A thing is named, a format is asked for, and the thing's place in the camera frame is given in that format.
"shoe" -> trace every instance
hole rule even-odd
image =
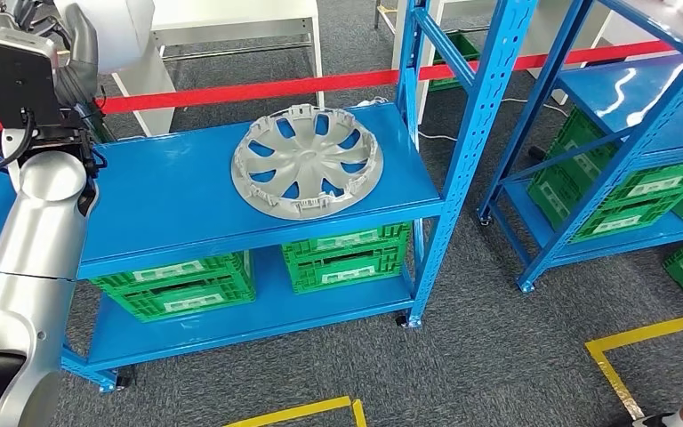
[[[667,425],[663,423],[663,419],[669,415],[673,415],[673,413],[646,416],[645,418],[635,420],[632,424],[628,425],[631,425],[632,427],[667,427]]]

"white cable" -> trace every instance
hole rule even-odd
[[[442,140],[443,139],[443,140],[450,140],[450,141],[457,142],[456,138],[452,138],[451,136],[448,136],[448,135],[426,135],[425,133],[422,133],[420,131],[418,131],[417,133],[420,134],[420,136],[422,136],[422,137],[428,138],[429,140]]]
[[[502,102],[504,102],[504,101],[522,102],[523,104],[527,104],[527,100],[517,100],[517,99],[515,99],[515,98],[504,98],[504,99],[502,100]],[[545,108],[547,108],[547,109],[554,109],[554,110],[558,111],[559,113],[563,114],[564,117],[569,117],[569,115],[568,115],[568,114],[566,113],[566,111],[564,111],[563,109],[560,109],[560,108],[558,108],[558,107],[554,107],[554,106],[549,105],[549,104],[543,104],[543,106],[544,106]]]

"caster wheel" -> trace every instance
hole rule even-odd
[[[405,316],[404,314],[397,315],[394,321],[397,322],[397,326],[407,327],[407,316]]]
[[[546,158],[546,150],[534,145],[527,150],[527,155],[535,162],[541,163]]]
[[[117,391],[122,391],[132,385],[132,377],[131,376],[118,376],[117,377]]]

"shelf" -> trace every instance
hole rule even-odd
[[[278,246],[253,251],[254,302],[183,318],[141,323],[101,297],[88,356],[94,370],[207,350],[412,306],[412,285],[398,276],[294,294]]]
[[[543,247],[553,237],[554,230],[546,220],[543,212],[527,195],[526,189],[529,182],[530,180],[510,182],[506,185],[505,189],[509,201],[514,205],[515,213],[525,224],[527,230],[530,231],[530,235],[535,243]],[[550,267],[664,245],[680,240],[683,240],[683,221],[676,214],[669,211],[663,218],[649,227],[565,245],[557,254]]]
[[[433,186],[393,104],[351,109],[383,152],[375,189],[353,206],[312,221],[250,207],[229,172],[248,123],[109,144],[101,153],[100,202],[92,213],[80,278],[141,270],[253,247],[411,221],[441,213]],[[14,195],[0,177],[0,229]]]
[[[631,22],[633,26],[636,25],[656,38],[675,44],[683,52],[683,13],[678,12],[678,9],[667,5],[663,0],[600,0],[600,2]]]
[[[636,125],[683,66],[682,55],[564,70],[558,87],[598,127],[614,133]],[[683,162],[683,106],[659,131],[641,168]]]

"cable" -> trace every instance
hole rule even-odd
[[[515,98],[504,98],[504,99],[502,100],[502,102],[504,102],[504,101],[522,102],[523,104],[527,104],[527,100],[517,100],[517,99],[515,99]],[[554,107],[554,106],[549,105],[549,104],[543,104],[543,106],[544,106],[545,108],[547,108],[547,109],[553,109],[553,110],[558,111],[559,113],[563,114],[564,117],[569,117],[569,115],[566,113],[566,111],[564,111],[563,109],[560,109],[559,107]]]
[[[425,133],[422,133],[420,131],[417,132],[420,136],[428,138],[429,140],[450,140],[457,142],[456,138],[452,138],[451,136],[448,135],[426,135]]]
[[[22,141],[20,141],[20,145],[17,146],[17,149],[14,150],[11,155],[3,158],[0,161],[0,169],[20,158],[23,154],[25,154],[25,151],[27,151],[30,145],[30,138],[33,136],[33,113],[32,111],[28,111],[26,115],[28,117],[28,123],[25,127],[25,133],[22,135]]]

